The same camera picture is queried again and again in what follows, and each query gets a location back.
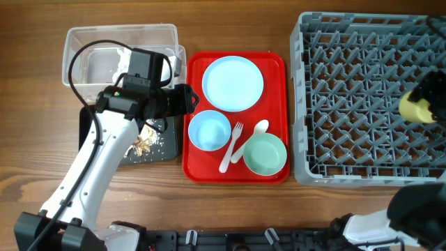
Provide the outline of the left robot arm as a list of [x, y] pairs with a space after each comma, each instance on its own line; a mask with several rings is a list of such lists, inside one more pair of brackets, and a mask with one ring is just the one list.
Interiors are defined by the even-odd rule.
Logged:
[[199, 98], [192, 87], [167, 89], [162, 79], [169, 58], [134, 48], [126, 73], [99, 92], [89, 135], [59, 188], [39, 213], [23, 212], [14, 228], [20, 250], [137, 250], [143, 227], [118, 223], [97, 231], [103, 197], [125, 152], [149, 119], [194, 112]]

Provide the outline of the white tissue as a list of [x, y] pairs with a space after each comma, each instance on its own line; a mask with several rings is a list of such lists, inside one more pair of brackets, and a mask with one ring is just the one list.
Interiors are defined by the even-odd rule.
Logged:
[[121, 73], [126, 73], [128, 71], [128, 67], [130, 64], [130, 56], [131, 56], [131, 50], [127, 48], [123, 49], [116, 49], [118, 52], [118, 55], [120, 57], [118, 62], [118, 68], [116, 72], [112, 76], [112, 82], [116, 82], [118, 77], [121, 75]]

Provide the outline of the mint green bowl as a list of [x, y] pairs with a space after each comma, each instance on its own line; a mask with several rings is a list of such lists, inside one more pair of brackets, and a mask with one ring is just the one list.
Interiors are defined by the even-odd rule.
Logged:
[[270, 133], [253, 136], [246, 144], [243, 160], [247, 168], [259, 176], [278, 174], [287, 161], [283, 141]]

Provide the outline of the light blue plate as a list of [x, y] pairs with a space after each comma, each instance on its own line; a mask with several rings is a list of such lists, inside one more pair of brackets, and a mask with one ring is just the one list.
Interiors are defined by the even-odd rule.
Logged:
[[224, 56], [205, 70], [201, 87], [206, 100], [225, 112], [241, 112], [259, 101], [263, 75], [252, 61], [241, 56]]

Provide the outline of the white plastic spoon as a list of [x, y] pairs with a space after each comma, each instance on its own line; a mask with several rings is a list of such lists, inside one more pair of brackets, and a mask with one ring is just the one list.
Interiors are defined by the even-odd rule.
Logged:
[[267, 119], [261, 120], [259, 121], [255, 126], [254, 126], [254, 132], [253, 134], [247, 139], [247, 141], [231, 156], [231, 163], [237, 163], [239, 161], [239, 159], [242, 158], [246, 144], [248, 143], [248, 141], [253, 138], [253, 136], [255, 135], [259, 135], [262, 133], [265, 133], [269, 128], [269, 121]]

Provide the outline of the rice and food scraps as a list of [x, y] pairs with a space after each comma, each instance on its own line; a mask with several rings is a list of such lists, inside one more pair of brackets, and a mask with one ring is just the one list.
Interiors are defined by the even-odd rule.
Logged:
[[127, 158], [131, 153], [134, 153], [137, 157], [142, 157], [145, 153], [154, 153], [153, 148], [155, 146], [161, 147], [164, 145], [164, 138], [161, 136], [161, 134], [166, 129], [166, 119], [146, 120], [137, 139], [125, 152], [124, 158]]

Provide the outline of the yellow plastic cup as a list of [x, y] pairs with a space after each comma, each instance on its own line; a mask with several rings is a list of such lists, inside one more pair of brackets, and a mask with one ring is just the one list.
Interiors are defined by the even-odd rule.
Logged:
[[405, 93], [399, 102], [399, 113], [411, 123], [435, 123], [433, 113], [429, 111], [430, 103], [421, 98], [417, 102], [409, 101], [412, 91]]

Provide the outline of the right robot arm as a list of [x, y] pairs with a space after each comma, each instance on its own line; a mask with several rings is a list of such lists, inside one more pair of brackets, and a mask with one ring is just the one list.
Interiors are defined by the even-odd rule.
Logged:
[[[445, 121], [445, 73], [432, 71], [399, 103], [410, 122]], [[348, 214], [332, 221], [320, 237], [324, 250], [375, 250], [400, 245], [445, 249], [445, 182], [400, 189], [387, 209], [368, 215]]]

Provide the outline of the white plastic fork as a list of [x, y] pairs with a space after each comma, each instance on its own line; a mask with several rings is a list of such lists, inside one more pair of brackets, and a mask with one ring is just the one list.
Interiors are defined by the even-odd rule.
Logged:
[[231, 155], [233, 153], [233, 148], [235, 146], [236, 140], [241, 136], [242, 131], [243, 131], [243, 124], [241, 122], [237, 122], [237, 124], [234, 126], [234, 129], [231, 133], [231, 142], [229, 144], [229, 147], [226, 150], [226, 153], [219, 165], [219, 172], [222, 174], [226, 173], [226, 171], [229, 167]]

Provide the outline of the light blue bowl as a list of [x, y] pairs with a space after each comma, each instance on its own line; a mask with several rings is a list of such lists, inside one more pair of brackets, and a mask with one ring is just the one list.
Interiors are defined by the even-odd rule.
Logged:
[[228, 142], [231, 124], [221, 112], [204, 110], [192, 117], [187, 134], [191, 143], [198, 149], [216, 151]]

